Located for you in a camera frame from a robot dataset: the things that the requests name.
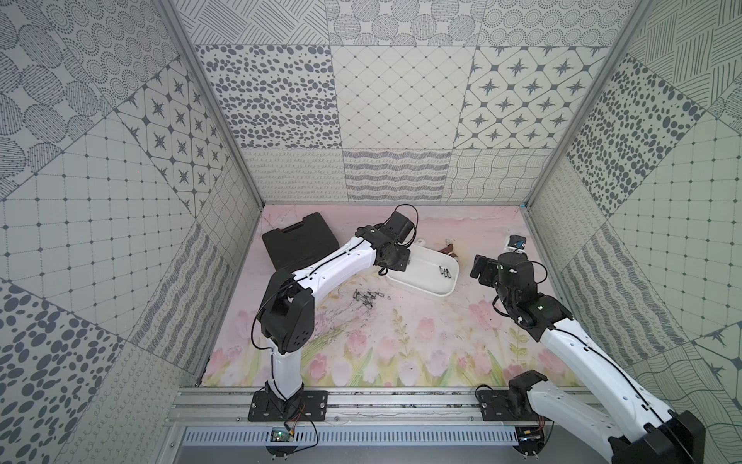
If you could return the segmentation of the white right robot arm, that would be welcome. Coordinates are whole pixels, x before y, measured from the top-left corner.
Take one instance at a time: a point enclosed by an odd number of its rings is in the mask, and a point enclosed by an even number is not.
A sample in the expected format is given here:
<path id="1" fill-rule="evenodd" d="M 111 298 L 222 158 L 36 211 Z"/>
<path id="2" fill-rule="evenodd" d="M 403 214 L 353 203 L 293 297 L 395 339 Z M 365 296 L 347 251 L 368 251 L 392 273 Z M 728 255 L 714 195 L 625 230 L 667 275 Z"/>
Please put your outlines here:
<path id="1" fill-rule="evenodd" d="M 522 236 L 509 238 L 497 258 L 477 255 L 471 278 L 495 289 L 495 313 L 512 320 L 562 361 L 602 405 L 597 410 L 566 394 L 536 370 L 514 376 L 505 396 L 477 390 L 482 417 L 499 402 L 514 418 L 552 421 L 609 463 L 701 463 L 706 430 L 691 412 L 678 412 L 651 394 L 606 354 L 572 312 L 539 291 Z"/>

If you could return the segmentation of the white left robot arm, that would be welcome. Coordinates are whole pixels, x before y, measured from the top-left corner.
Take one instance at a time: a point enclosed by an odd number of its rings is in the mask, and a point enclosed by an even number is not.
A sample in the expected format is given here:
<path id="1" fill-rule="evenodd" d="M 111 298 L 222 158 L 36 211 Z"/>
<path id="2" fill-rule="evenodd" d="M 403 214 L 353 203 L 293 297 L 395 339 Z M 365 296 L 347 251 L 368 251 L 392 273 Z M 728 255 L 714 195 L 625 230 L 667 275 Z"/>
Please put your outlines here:
<path id="1" fill-rule="evenodd" d="M 383 222 L 359 227 L 345 245 L 305 268 L 274 272 L 253 324 L 267 340 L 254 348 L 271 353 L 267 392 L 284 403 L 301 396 L 301 350 L 314 333 L 316 305 L 370 268 L 377 267 L 381 276 L 405 272 L 418 226 L 418 218 L 394 209 Z"/>

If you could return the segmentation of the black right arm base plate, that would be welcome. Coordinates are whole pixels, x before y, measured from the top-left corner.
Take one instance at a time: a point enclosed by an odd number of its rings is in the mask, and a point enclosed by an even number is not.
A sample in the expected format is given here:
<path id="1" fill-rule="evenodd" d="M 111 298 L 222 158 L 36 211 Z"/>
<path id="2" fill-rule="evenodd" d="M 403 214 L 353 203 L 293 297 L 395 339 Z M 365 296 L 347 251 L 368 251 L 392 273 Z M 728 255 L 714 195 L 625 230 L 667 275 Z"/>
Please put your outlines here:
<path id="1" fill-rule="evenodd" d="M 550 421 L 533 410 L 524 394 L 482 386 L 475 390 L 475 399 L 483 421 Z"/>

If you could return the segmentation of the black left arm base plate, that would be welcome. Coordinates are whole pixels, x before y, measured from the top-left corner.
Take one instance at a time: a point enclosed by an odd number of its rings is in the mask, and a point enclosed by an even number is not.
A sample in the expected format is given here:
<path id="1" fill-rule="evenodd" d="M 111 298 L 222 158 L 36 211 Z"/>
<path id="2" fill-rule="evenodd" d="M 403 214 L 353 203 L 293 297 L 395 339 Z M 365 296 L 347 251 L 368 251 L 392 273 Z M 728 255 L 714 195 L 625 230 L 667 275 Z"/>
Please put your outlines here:
<path id="1" fill-rule="evenodd" d="M 248 421 L 251 423 L 289 423 L 324 421 L 328 409 L 328 391 L 301 389 L 288 399 L 264 387 L 252 396 Z"/>

